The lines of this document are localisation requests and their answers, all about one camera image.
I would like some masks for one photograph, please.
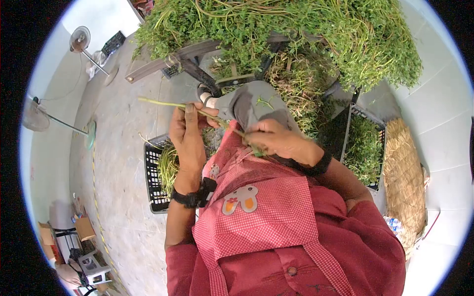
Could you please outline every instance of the straw basket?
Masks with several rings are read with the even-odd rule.
[[[401,237],[408,260],[425,226],[426,211],[423,172],[410,130],[401,118],[387,124],[383,182],[387,216],[399,219],[405,229]]]

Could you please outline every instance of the electrical cord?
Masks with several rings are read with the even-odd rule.
[[[82,75],[82,54],[81,53],[79,53],[79,58],[81,59],[81,66],[79,67],[79,77],[77,78],[76,84],[74,84],[73,89],[71,91],[69,91],[67,94],[65,94],[63,96],[56,97],[54,99],[40,99],[39,100],[40,104],[41,104],[41,101],[56,101],[56,100],[59,100],[59,99],[63,99],[64,97],[67,97],[70,93],[72,93],[76,89],[76,86],[79,83],[79,79],[81,79],[81,75]]]

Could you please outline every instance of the fan pole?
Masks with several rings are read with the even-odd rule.
[[[52,117],[51,115],[49,115],[49,114],[47,114],[47,113],[44,113],[44,114],[46,114],[46,116],[48,116],[49,119],[51,119],[51,120],[53,120],[53,121],[59,123],[59,124],[62,125],[62,126],[68,127],[68,128],[72,129],[73,131],[75,131],[75,132],[77,132],[77,133],[80,133],[80,134],[83,134],[83,135],[88,135],[88,133],[86,133],[85,131],[82,131],[82,130],[80,130],[80,129],[77,129],[77,128],[75,128],[74,126],[70,126],[69,124],[67,124],[67,123],[65,123],[65,122],[62,122],[61,120],[59,120],[59,119],[57,119],[57,118],[55,118],[55,117]]]
[[[81,51],[94,65],[97,66],[97,68],[99,68],[99,70],[101,70],[102,72],[105,73],[105,75],[109,76],[109,74],[99,65],[97,64],[94,59],[92,59],[85,51]]]

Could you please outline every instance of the cardboard box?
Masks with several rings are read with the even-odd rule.
[[[38,226],[41,239],[43,240],[43,244],[49,246],[54,245],[55,240],[53,238],[53,235],[51,234],[51,227],[49,226],[49,224],[38,222]]]
[[[43,249],[43,252],[45,252],[46,258],[48,260],[51,260],[52,258],[55,257],[55,254],[53,252],[53,249],[51,248],[51,245],[45,245],[41,238],[39,239],[39,243],[41,245],[41,248]]]
[[[74,223],[74,227],[76,227],[76,232],[81,242],[95,237],[95,232],[94,232],[94,229],[92,228],[89,218],[76,219],[76,223]]]
[[[107,286],[107,283],[98,284],[96,287],[97,287],[97,291],[101,293],[105,292],[105,290],[109,288],[109,286]]]

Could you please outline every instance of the black wristband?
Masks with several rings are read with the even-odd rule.
[[[217,183],[214,180],[204,177],[198,191],[183,195],[178,193],[173,187],[170,199],[174,199],[176,202],[184,205],[187,209],[196,208],[198,203],[200,205],[206,204],[208,194],[214,192],[216,187]]]
[[[198,199],[199,190],[197,192],[191,192],[186,195],[178,193],[176,189],[173,188],[170,199],[174,199],[178,203],[184,205],[187,209],[192,209],[196,207],[196,200]]]
[[[310,176],[310,177],[317,177],[321,174],[324,174],[328,170],[329,163],[331,162],[332,154],[330,152],[325,151],[323,157],[321,157],[320,161],[311,168],[307,168],[302,166],[301,164],[297,163],[295,160],[292,159],[292,165],[295,169],[299,170],[303,174]]]

